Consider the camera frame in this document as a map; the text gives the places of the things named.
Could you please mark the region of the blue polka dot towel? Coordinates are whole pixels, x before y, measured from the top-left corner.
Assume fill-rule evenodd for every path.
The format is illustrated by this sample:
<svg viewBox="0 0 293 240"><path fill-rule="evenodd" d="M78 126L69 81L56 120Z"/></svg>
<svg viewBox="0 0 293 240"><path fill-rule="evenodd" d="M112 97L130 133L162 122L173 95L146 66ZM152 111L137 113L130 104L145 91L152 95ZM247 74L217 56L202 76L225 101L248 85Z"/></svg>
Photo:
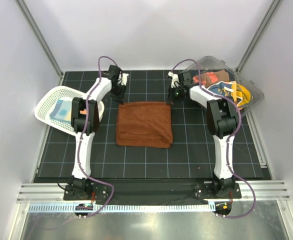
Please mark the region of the blue polka dot towel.
<svg viewBox="0 0 293 240"><path fill-rule="evenodd" d="M75 119L85 118L87 109L82 98L58 99L52 112L49 114L51 120L64 123L73 123Z"/></svg>

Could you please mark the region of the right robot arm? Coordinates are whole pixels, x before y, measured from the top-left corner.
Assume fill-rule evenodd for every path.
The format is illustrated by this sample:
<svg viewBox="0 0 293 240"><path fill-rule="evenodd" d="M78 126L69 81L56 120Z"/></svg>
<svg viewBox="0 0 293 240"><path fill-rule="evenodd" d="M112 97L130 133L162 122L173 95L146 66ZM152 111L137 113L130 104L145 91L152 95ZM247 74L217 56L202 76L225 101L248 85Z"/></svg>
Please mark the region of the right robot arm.
<svg viewBox="0 0 293 240"><path fill-rule="evenodd" d="M206 123L215 145L215 166L212 175L212 194L225 198L235 188L233 143L241 124L241 116L234 102L195 82L189 72L168 73L171 79L168 100L171 104L185 98L206 108Z"/></svg>

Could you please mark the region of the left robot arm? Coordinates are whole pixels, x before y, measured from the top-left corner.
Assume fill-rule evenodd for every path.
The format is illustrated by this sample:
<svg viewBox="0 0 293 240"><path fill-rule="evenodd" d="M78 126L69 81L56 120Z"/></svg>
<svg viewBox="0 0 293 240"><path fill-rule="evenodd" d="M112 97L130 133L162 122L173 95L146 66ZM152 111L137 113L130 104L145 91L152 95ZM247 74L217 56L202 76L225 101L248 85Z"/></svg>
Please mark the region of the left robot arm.
<svg viewBox="0 0 293 240"><path fill-rule="evenodd" d="M71 102L71 127L75 132L76 151L71 177L65 187L69 196L88 200L92 194L91 152L92 142L100 126L99 104L108 93L119 104L124 103L128 75L117 65L100 71L99 77L84 97L75 97Z"/></svg>

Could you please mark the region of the pink brown towel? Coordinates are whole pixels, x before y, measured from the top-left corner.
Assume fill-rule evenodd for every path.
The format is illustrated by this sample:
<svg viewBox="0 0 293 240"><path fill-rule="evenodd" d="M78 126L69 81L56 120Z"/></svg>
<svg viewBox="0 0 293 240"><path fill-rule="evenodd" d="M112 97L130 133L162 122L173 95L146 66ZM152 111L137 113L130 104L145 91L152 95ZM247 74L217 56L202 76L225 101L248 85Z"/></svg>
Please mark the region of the pink brown towel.
<svg viewBox="0 0 293 240"><path fill-rule="evenodd" d="M201 82L201 84L206 88L209 88L210 86L217 84L219 82L229 81L230 76L225 70L219 70L215 72L209 71L193 77L194 83Z"/></svg>

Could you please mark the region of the clear plastic storage bin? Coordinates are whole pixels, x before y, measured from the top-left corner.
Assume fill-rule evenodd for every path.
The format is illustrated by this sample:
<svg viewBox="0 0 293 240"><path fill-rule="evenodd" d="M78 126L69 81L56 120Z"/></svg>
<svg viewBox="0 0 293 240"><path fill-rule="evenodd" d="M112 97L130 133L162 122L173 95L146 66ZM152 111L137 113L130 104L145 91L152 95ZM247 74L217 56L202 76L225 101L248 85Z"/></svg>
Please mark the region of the clear plastic storage bin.
<svg viewBox="0 0 293 240"><path fill-rule="evenodd" d="M244 117L250 112L254 107L256 107L264 98L263 92L255 86L255 83L246 80L235 70L228 67L223 61L218 60L213 56L205 56L198 61L195 61L192 65L187 67L185 70L179 72L190 72L192 78L194 76L206 73L206 72L217 72L225 70L229 74L230 82L235 81L238 84L244 86L253 96L252 101L249 105L243 109L239 109L241 116ZM210 100L218 100L222 95L215 94L204 87L201 82L195 83L194 86L189 90L189 96L187 98L198 103L200 106L206 108L207 102Z"/></svg>

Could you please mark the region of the yellow blue patterned towel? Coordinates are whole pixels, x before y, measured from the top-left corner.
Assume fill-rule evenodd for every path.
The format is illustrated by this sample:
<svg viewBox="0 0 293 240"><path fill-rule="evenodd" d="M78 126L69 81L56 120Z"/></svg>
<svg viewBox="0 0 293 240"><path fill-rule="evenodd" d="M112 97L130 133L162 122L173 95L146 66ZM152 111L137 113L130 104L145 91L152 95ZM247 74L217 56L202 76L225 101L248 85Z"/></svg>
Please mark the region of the yellow blue patterned towel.
<svg viewBox="0 0 293 240"><path fill-rule="evenodd" d="M236 81L220 81L208 87L208 90L233 100L240 110L248 106L253 99L251 92Z"/></svg>

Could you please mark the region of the white perforated plastic basket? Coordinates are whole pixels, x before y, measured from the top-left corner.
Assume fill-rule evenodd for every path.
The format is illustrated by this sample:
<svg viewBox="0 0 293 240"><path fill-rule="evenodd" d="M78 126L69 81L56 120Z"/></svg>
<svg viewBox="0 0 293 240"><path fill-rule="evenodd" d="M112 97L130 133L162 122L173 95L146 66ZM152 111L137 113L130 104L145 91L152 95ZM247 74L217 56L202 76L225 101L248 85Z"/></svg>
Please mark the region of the white perforated plastic basket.
<svg viewBox="0 0 293 240"><path fill-rule="evenodd" d="M39 121L69 135L93 138L103 117L103 98L110 90L109 83L95 83L86 93L57 86L40 100L34 115Z"/></svg>

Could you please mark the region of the left aluminium frame post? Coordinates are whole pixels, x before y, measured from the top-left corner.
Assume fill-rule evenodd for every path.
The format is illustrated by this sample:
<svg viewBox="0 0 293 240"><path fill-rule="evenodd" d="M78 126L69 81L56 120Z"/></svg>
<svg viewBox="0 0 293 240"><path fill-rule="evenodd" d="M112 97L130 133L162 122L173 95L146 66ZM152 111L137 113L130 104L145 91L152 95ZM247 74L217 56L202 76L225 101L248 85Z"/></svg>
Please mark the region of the left aluminium frame post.
<svg viewBox="0 0 293 240"><path fill-rule="evenodd" d="M31 31L33 32L35 38L37 39L39 45L41 46L42 50L44 51L47 59L51 63L53 69L57 73L57 75L61 78L63 75L63 71L61 70L58 62L56 61L52 51L49 48L49 45L47 44L41 30L39 29L34 17L32 16L32 13L30 12L27 4L24 0L15 0L14 1L18 8L20 9L23 17L25 18L26 22L28 23Z"/></svg>

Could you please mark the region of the aluminium frame post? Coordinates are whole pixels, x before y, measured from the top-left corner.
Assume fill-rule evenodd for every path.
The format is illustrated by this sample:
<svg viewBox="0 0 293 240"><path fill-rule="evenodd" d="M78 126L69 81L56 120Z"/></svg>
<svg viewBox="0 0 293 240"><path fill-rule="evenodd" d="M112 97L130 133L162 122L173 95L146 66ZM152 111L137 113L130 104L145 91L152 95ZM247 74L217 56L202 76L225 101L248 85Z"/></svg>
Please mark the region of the aluminium frame post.
<svg viewBox="0 0 293 240"><path fill-rule="evenodd" d="M251 39L247 49L244 52L237 68L236 72L240 73L245 65L247 64L249 58L251 57L253 51L257 47L259 41L261 40L263 34L265 33L266 29L268 28L270 22L272 21L274 15L276 14L277 10L279 9L282 0L272 0L270 6L268 7L266 13L264 14L261 23L259 24L257 30L255 31L253 38Z"/></svg>
<svg viewBox="0 0 293 240"><path fill-rule="evenodd" d="M49 48L49 45L47 44L41 30L39 29L34 17L32 16L32 13L30 12L27 4L24 0L15 0L14 1L18 8L20 9L23 17L25 18L26 22L28 23L31 31L33 32L35 38L37 39L39 45L41 46L42 50L44 51L47 59L51 63L53 69L57 73L57 75L61 78L63 75L63 71L61 70L58 62L56 61L52 51Z"/></svg>

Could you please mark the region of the right aluminium frame post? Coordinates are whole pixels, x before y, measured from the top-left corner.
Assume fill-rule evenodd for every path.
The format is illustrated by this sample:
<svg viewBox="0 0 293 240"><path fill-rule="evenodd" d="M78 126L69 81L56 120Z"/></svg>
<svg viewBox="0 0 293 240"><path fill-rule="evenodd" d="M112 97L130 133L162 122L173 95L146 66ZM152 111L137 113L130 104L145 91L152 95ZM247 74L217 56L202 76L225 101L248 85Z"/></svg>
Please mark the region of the right aluminium frame post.
<svg viewBox="0 0 293 240"><path fill-rule="evenodd" d="M247 49L244 52L237 68L236 72L240 73L245 65L247 64L249 58L251 57L253 51L257 47L259 41L261 40L263 34L265 33L266 29L268 28L270 22L272 21L274 15L276 14L277 10L279 9L282 0L272 0L270 6L268 7L266 13L264 14L261 23L259 24L257 30L255 31L253 38L251 39Z"/></svg>

